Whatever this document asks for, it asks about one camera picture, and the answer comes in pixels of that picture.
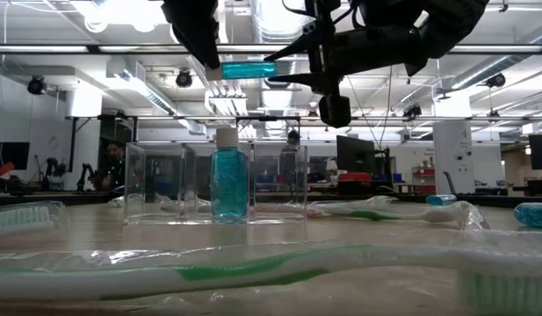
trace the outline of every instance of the blue item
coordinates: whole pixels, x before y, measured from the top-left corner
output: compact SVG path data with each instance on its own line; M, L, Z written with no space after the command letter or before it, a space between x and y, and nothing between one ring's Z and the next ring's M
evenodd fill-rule
M456 196L453 194L441 194L427 197L427 203L434 206L451 205L456 202Z
M515 207L515 218L532 227L542 227L542 203L522 203Z
M265 78L278 74L277 64L272 61L232 61L221 63L224 79Z
M235 147L219 148L212 154L210 198L212 215L219 219L247 216L247 156Z

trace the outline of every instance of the ceiling duct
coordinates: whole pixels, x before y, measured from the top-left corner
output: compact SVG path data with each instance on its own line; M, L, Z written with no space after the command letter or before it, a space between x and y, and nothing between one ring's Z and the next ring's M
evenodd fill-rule
M285 4L293 9L305 10L304 0L286 0ZM302 27L309 21L306 16L291 13L276 0L251 0L251 12L253 31L259 43L290 43L302 34ZM296 67L295 61L279 61L278 73L293 74ZM262 80L261 88L265 89L261 92L263 106L273 111L281 110L285 115L285 109L292 102L293 92L287 90L290 85Z
M539 27L536 31L531 32L519 40L517 44L542 44L542 26ZM477 83L481 83L488 78L491 78L494 75L497 75L503 70L508 69L517 65L519 62L529 59L531 55L507 55L507 56L496 56L487 58L485 61L479 63L478 65L470 68L461 75L457 75L452 80L450 87L455 90L464 90ZM418 89L413 93L412 96L414 99L421 99L426 97L431 93L429 87L424 89Z

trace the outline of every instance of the desk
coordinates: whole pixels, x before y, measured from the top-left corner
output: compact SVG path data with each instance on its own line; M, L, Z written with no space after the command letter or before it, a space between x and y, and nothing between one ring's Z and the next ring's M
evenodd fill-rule
M67 209L72 225L65 238L45 236L30 240L19 239L17 245L0 244L0 253L23 250L166 250L244 242L297 241L301 238L380 243L401 239L402 234L411 231L431 232L437 228L437 231L441 229L441 232L452 233L452 229L455 229L449 224L434 225L421 221L371 222L343 218L310 219L306 230L289 225L124 227L123 211L120 208L80 205L69 206ZM481 212L493 229L517 230L520 227L510 210L482 207ZM130 313L132 315L160 314L159 310L141 309L143 306L153 306L178 311L164 314L187 315L354 315L363 310L373 315L467 315L458 312L453 306L453 277L453 271L441 269L359 269L319 276L288 287L202 291L175 295L172 299L144 298L132 303L113 303L116 308L105 303L61 307L48 305L46 308L27 306L24 311L20 311L31 315L113 315L118 314L120 309L132 309L135 310ZM22 314L19 308L0 305L0 315Z

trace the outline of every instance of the person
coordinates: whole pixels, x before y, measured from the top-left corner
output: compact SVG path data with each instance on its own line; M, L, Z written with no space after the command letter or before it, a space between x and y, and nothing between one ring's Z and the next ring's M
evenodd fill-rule
M296 184L297 172L297 153L300 145L300 135L296 131L288 133L286 146L282 148L280 153L280 175L283 178L284 184L288 186L288 190L293 194Z
M98 177L94 182L96 190L114 190L124 185L126 172L124 152L123 143L116 140L109 143L106 149L106 166L98 172Z

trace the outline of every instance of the ceiling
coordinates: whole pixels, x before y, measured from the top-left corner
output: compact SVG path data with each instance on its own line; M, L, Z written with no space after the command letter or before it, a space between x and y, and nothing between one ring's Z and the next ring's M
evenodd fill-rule
M170 36L168 24L161 23L162 18L157 16L152 19L160 20L160 24L151 32L138 32L132 25L108 25L103 32L88 32L85 27L84 16L80 12L74 12L74 5L62 2L49 2L53 7L41 2L34 1L0 1L0 44L169 44L174 43ZM153 6L160 2L151 2ZM488 11L483 16L475 30L464 39L464 44L528 44L537 31L542 32L542 0L509 1L511 10L500 13L497 10L502 6L501 1L492 1ZM347 8L347 4L335 12L341 14ZM51 10L66 11L65 13L51 12ZM125 11L120 15L131 14ZM260 37L256 36L253 25L252 12L249 1L226 1L225 29L228 42L233 44L257 43ZM276 24L284 22L284 12L275 14ZM338 24L338 31L351 29L350 18ZM451 80L455 76L464 74L466 71L479 67L488 59L498 59L501 56L487 55L447 55L442 59L429 61L416 76L408 77L402 65L392 68L380 68L365 73L355 74L340 83L341 93L350 98L353 115L401 115L407 106L417 103L423 109L423 115L431 114L433 104L430 86L440 78ZM105 67L110 56L93 55L11 55L8 57L12 67L15 63L24 66L70 66L78 69L91 77L97 86L105 90L103 102L104 108L120 108L132 115L159 115L160 112L141 94L132 90L112 89L112 78L106 74ZM234 55L234 60L260 59L256 55ZM175 84L176 75L180 68L189 68L190 62L183 55L133 55L128 56L126 61L134 64L138 61L147 71L148 84L155 87L179 113L205 116L214 115L205 106L206 87L199 80L194 69L193 85L190 88L178 88ZM307 72L307 61L299 58L293 66L295 72ZM532 102L512 107L515 102L523 101L538 93L542 95L542 55L530 57L518 64L505 69L502 72L507 78L507 84L500 89L493 89L491 97L486 87L468 89L473 115L486 115L491 108L502 106L502 115L526 116L542 115L542 97ZM249 114L270 113L268 104L263 100L263 94L267 93L266 87L260 80L241 80L238 83L225 83L241 92L246 97L246 107ZM319 101L320 96L314 95L308 87L291 85L287 88L291 92L291 102L280 109L285 115L307 116L308 111L314 109L310 104ZM277 95L267 94L269 98ZM480 126L488 123L477 123ZM319 121L309 124L322 130ZM365 126L363 121L356 121L353 126ZM390 126L405 126L406 124L390 123ZM501 125L501 130L517 129L521 123L511 122ZM429 128L425 125L416 128Z

